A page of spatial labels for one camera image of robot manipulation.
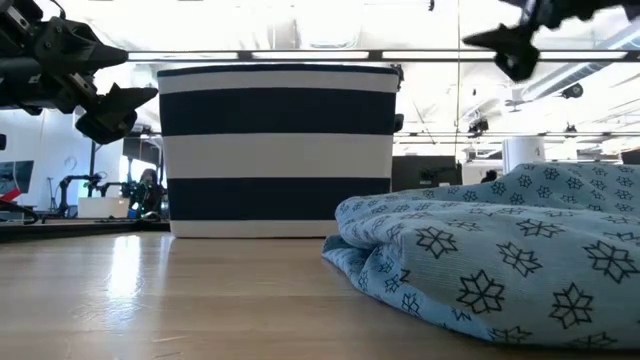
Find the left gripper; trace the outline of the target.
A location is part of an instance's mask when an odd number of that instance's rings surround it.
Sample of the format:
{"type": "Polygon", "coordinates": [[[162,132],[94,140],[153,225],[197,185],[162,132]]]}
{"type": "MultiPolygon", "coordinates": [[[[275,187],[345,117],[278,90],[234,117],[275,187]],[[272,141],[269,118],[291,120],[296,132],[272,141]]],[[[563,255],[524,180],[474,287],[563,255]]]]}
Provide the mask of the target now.
{"type": "Polygon", "coordinates": [[[0,110],[44,109],[68,114],[77,106],[85,113],[76,129],[98,144],[127,136],[137,120],[136,109],[158,95],[154,87],[121,88],[116,83],[103,95],[90,77],[128,60],[128,52],[104,44],[88,24],[52,17],[34,30],[33,58],[0,47],[0,110]],[[88,70],[52,75],[46,70],[88,70]]]}

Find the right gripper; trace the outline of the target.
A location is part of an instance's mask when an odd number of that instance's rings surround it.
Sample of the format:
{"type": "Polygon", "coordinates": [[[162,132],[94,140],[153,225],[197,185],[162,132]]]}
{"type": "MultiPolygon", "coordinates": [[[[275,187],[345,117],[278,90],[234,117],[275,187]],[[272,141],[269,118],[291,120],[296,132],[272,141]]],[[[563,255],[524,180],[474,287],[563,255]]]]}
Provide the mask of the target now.
{"type": "Polygon", "coordinates": [[[640,16],[640,0],[499,0],[522,10],[515,26],[499,24],[497,28],[468,35],[462,42],[468,46],[495,52],[494,64],[512,81],[528,80],[539,60],[539,50],[532,45],[534,33],[541,26],[556,29],[569,18],[591,20],[603,9],[622,7],[629,21],[640,16]]]}

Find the black monitor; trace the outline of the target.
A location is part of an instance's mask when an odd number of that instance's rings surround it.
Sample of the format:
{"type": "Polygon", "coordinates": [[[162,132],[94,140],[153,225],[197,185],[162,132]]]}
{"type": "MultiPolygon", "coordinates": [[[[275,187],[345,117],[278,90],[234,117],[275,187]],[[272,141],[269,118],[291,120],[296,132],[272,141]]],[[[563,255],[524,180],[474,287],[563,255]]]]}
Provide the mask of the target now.
{"type": "Polygon", "coordinates": [[[462,168],[453,156],[394,156],[391,190],[434,188],[462,184],[462,168]]]}
{"type": "Polygon", "coordinates": [[[161,164],[161,145],[152,139],[125,138],[123,155],[127,158],[147,162],[156,166],[161,164]]]}

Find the white cylinder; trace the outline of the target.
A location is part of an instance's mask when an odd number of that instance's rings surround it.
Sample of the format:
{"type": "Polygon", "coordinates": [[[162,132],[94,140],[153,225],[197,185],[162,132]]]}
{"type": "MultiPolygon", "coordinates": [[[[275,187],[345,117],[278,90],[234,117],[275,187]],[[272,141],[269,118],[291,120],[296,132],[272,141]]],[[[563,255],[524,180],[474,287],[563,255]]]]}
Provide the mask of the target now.
{"type": "Polygon", "coordinates": [[[521,164],[545,162],[544,138],[519,136],[504,140],[502,143],[502,161],[504,174],[521,164]]]}

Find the white box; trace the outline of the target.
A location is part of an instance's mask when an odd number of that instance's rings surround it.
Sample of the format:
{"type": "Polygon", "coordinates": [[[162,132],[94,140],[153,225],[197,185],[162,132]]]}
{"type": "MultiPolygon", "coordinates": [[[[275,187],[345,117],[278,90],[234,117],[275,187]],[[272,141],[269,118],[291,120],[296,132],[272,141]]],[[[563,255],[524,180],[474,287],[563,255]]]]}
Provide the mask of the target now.
{"type": "Polygon", "coordinates": [[[129,201],[124,198],[85,197],[78,199],[79,218],[127,218],[129,201]]]}

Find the blue star-patterned cloth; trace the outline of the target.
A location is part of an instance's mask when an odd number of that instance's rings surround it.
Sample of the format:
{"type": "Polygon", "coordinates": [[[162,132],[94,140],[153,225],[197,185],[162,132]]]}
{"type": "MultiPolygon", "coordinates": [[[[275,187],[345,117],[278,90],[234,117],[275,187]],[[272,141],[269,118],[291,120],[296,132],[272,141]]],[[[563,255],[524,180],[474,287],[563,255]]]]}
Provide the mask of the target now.
{"type": "Polygon", "coordinates": [[[425,322],[509,345],[640,350],[640,165],[527,163],[352,197],[323,257],[425,322]]]}

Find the wall screen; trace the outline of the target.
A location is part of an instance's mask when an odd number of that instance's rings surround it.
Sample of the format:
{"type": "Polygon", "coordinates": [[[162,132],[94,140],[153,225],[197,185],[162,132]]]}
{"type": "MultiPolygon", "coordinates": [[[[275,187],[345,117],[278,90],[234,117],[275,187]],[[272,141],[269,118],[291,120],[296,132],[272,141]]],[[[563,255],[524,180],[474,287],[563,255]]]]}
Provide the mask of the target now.
{"type": "Polygon", "coordinates": [[[19,189],[22,194],[29,192],[35,162],[0,162],[0,195],[19,189]]]}

